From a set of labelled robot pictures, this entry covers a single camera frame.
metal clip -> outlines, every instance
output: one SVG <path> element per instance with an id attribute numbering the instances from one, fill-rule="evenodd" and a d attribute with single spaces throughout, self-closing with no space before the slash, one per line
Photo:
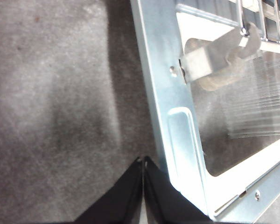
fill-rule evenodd
<path id="1" fill-rule="evenodd" d="M 249 35 L 244 48 L 239 47 L 243 38 L 242 28 L 236 27 L 206 46 L 183 55 L 180 64 L 186 83 L 209 75 L 240 72 L 245 59 L 255 54 L 261 44 L 257 27 L 247 23 L 246 29 Z"/>

black object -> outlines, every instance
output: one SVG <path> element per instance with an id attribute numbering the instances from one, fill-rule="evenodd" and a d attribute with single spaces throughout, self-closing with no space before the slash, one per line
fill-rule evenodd
<path id="1" fill-rule="evenodd" d="M 210 224 L 181 195 L 154 162 L 137 158 L 114 186 L 74 222 L 67 224 L 137 224 L 144 193 L 149 224 Z"/>

screw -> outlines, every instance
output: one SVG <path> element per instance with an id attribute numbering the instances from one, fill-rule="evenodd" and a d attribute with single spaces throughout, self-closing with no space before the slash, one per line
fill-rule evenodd
<path id="1" fill-rule="evenodd" d="M 171 66 L 171 67 L 169 68 L 169 71 L 171 72 L 171 75 L 172 75 L 173 77 L 177 77 L 177 74 L 174 72 L 174 66 Z"/>
<path id="2" fill-rule="evenodd" d="M 257 190 L 257 191 L 255 192 L 255 200 L 256 200 L 256 201 L 259 201 L 259 198 L 260 198 L 260 192 L 259 192 L 259 190 Z"/>

metal rod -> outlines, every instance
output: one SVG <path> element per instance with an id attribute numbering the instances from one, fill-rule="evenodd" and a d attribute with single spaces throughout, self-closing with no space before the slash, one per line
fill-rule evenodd
<path id="1" fill-rule="evenodd" d="M 279 13 L 279 6 L 278 6 L 278 1 L 274 1 L 274 9 L 275 9 L 275 16 L 276 16 L 276 26 L 277 26 L 277 31 L 279 34 L 279 41 L 280 41 L 280 13 Z"/>
<path id="2" fill-rule="evenodd" d="M 246 29 L 245 26 L 245 17 L 244 17 L 242 0 L 237 0 L 237 15 L 238 15 L 238 24 L 241 28 L 243 35 L 249 35 L 248 30 Z"/>
<path id="3" fill-rule="evenodd" d="M 267 31 L 266 31 L 266 17 L 265 14 L 263 12 L 263 2 L 262 0 L 258 0 L 258 5 L 259 5 L 259 18 L 260 18 L 260 25 L 261 25 L 261 29 L 263 32 L 263 40 L 266 41 L 267 40 Z"/>

metal frame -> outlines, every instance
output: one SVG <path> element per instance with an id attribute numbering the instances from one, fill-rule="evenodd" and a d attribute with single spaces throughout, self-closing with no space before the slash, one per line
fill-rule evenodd
<path id="1" fill-rule="evenodd" d="M 253 222 L 280 194 L 280 150 L 268 147 L 218 177 L 208 173 L 193 99 L 178 61 L 183 46 L 176 13 L 188 13 L 195 2 L 131 0 L 161 168 L 211 219 Z"/>

